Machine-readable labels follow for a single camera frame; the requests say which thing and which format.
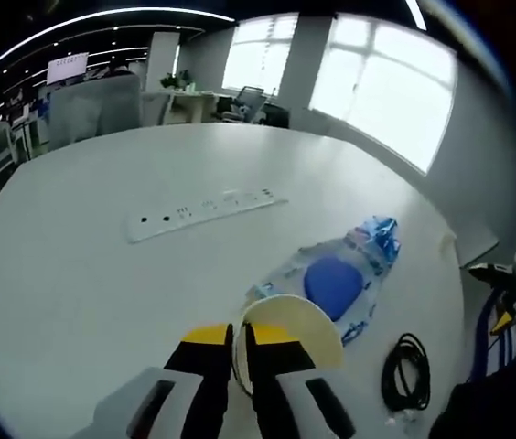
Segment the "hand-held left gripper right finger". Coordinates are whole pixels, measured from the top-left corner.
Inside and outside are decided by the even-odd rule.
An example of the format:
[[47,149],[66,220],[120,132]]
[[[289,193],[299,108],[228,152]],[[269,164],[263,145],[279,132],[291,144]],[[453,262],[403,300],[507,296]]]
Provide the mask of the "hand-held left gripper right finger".
[[355,397],[340,369],[315,365],[286,329],[246,322],[252,403],[263,438],[354,438]]

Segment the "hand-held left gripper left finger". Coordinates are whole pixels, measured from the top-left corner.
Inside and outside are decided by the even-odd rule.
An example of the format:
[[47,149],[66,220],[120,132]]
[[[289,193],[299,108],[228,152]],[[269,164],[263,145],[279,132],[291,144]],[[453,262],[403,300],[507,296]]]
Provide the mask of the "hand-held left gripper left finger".
[[233,325],[196,327],[162,368],[103,398],[75,438],[217,438],[228,409]]

